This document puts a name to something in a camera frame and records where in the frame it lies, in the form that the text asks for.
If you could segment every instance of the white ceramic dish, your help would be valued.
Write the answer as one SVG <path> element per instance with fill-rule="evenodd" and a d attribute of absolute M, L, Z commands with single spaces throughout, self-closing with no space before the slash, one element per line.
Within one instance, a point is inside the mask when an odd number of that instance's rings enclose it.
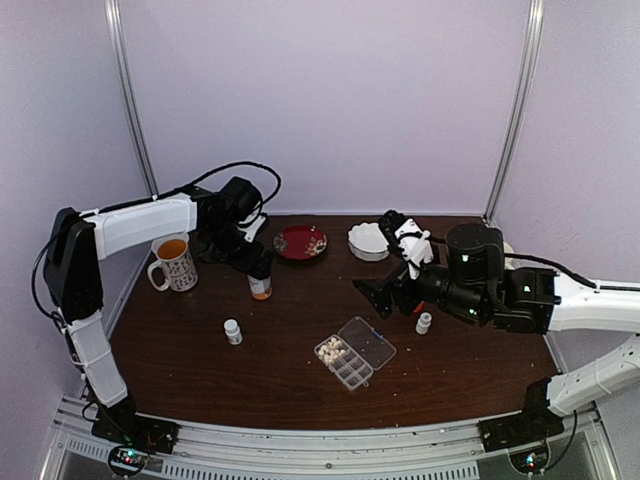
<path fill-rule="evenodd" d="M 379 262 L 389 256 L 387 239 L 377 223 L 361 223 L 349 230 L 349 249 L 360 260 Z"/>

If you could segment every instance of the mug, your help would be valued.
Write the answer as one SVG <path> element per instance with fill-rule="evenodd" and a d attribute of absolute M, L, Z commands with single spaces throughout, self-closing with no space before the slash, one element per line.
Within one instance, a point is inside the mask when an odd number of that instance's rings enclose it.
<path fill-rule="evenodd" d="M 147 276 L 156 290 L 164 292 L 170 288 L 174 292 L 186 292 L 198 282 L 187 233 L 158 238 L 151 243 L 151 250 L 158 259 L 147 268 Z M 152 273 L 156 268 L 160 268 L 164 275 L 162 285 L 153 280 Z"/>

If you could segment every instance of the red plate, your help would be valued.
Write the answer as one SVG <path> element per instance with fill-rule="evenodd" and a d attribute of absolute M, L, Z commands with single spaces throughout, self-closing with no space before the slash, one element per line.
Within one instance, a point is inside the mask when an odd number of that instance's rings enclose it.
<path fill-rule="evenodd" d="M 273 239 L 273 249 L 290 260 L 317 257 L 327 248 L 327 236 L 310 225 L 287 227 Z"/>

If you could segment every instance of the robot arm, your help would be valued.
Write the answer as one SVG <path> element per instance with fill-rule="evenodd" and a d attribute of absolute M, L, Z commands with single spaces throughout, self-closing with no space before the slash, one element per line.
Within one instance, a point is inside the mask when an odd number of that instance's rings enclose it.
<path fill-rule="evenodd" d="M 100 406 L 94 435 L 120 443 L 129 438 L 138 448 L 147 448 L 150 436 L 163 435 L 167 440 L 155 442 L 156 450 L 168 453 L 176 428 L 170 422 L 150 424 L 135 415 L 135 403 L 102 326 L 99 262 L 156 238 L 197 231 L 206 258 L 228 263 L 254 278 L 267 278 L 273 254 L 254 241 L 266 221 L 266 215 L 256 213 L 261 201 L 250 182 L 234 177 L 217 193 L 189 187 L 168 198 L 101 213 L 78 213 L 71 208 L 58 212 L 43 273 L 74 364 Z"/>
<path fill-rule="evenodd" d="M 509 332 L 588 328 L 635 333 L 594 362 L 531 385 L 521 413 L 480 422 L 487 451 L 562 433 L 560 416 L 640 381 L 640 284 L 603 284 L 566 269 L 505 270 L 501 232 L 480 224 L 459 225 L 438 240 L 397 212 L 387 212 L 378 223 L 390 251 L 406 263 L 385 280 L 355 280 L 354 285 L 383 318 L 394 305 L 410 314 L 426 301 L 464 322 L 484 326 L 493 321 L 495 328 Z M 409 225 L 418 230 L 411 238 Z M 444 243 L 447 264 L 437 251 L 416 263 L 413 259 L 428 250 L 418 239 Z"/>

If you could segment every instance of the white wall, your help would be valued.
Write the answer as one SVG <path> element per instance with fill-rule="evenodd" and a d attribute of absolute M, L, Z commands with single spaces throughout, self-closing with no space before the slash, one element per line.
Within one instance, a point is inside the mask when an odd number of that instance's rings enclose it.
<path fill-rule="evenodd" d="M 121 3 L 161 189 L 251 158 L 270 212 L 484 210 L 529 2 Z"/>
<path fill-rule="evenodd" d="M 640 281 L 640 4 L 547 1 L 526 119 L 497 220 L 516 251 Z M 557 335 L 570 367 L 628 335 Z M 640 471 L 640 388 L 599 402 L 623 477 Z"/>
<path fill-rule="evenodd" d="M 0 478 L 22 480 L 34 478 L 60 395 L 79 385 L 63 338 L 31 301 L 33 260 L 58 209 L 145 192 L 103 2 L 4 0 L 0 32 Z M 142 254 L 104 265 L 107 310 Z"/>

